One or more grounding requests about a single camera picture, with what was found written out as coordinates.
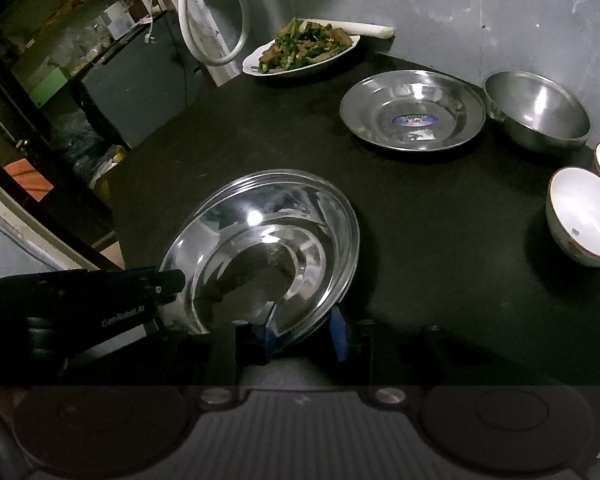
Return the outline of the steel plate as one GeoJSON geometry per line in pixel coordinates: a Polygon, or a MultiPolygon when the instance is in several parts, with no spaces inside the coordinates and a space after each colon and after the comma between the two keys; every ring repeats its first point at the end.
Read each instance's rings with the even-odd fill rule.
{"type": "Polygon", "coordinates": [[[455,148],[486,121],[482,99],[469,84],[431,70],[367,77],[344,95],[339,113],[360,139],[401,152],[455,148]]]}
{"type": "Polygon", "coordinates": [[[262,170],[210,195],[166,251],[184,287],[160,309],[170,330],[251,328],[277,352],[320,326],[353,281],[358,218],[335,185],[309,172],[262,170]]]}

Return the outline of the deep steel bowl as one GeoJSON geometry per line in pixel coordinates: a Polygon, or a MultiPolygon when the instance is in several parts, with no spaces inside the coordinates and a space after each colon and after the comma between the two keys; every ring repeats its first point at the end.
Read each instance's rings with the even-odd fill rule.
{"type": "Polygon", "coordinates": [[[489,117],[524,148],[575,150],[588,140],[588,113],[555,81],[522,70],[501,70],[486,77],[483,91],[489,117]]]}

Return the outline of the green box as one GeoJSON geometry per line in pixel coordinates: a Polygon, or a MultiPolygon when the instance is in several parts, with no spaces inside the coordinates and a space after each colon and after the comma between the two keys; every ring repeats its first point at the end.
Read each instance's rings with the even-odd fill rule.
{"type": "Polygon", "coordinates": [[[55,67],[30,93],[33,104],[40,108],[65,87],[69,78],[60,67],[55,67]]]}

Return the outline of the dark grey cabinet box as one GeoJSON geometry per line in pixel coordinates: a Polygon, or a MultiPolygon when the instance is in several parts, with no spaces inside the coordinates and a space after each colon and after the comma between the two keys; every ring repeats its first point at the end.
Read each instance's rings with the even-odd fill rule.
{"type": "Polygon", "coordinates": [[[82,79],[88,102],[128,148],[192,105],[212,87],[188,52],[173,13],[119,42],[82,79]]]}

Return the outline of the wooden storage shelf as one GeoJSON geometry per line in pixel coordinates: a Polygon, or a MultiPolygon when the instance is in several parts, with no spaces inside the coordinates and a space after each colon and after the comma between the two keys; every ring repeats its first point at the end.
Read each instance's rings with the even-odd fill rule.
{"type": "Polygon", "coordinates": [[[0,0],[0,59],[27,93],[71,78],[149,14],[156,0],[0,0]]]}

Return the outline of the white plate of stir-fry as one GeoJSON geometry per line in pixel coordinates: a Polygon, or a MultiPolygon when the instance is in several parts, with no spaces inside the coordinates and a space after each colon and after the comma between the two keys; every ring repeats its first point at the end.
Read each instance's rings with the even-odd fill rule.
{"type": "Polygon", "coordinates": [[[242,72],[255,77],[308,72],[352,50],[360,39],[334,22],[293,18],[242,61],[242,72]]]}

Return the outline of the wooden door frame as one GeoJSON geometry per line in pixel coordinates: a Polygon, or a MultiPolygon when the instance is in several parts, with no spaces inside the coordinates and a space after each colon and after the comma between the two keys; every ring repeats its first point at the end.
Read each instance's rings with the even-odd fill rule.
{"type": "Polygon", "coordinates": [[[50,232],[0,185],[0,277],[101,268],[50,232]]]}

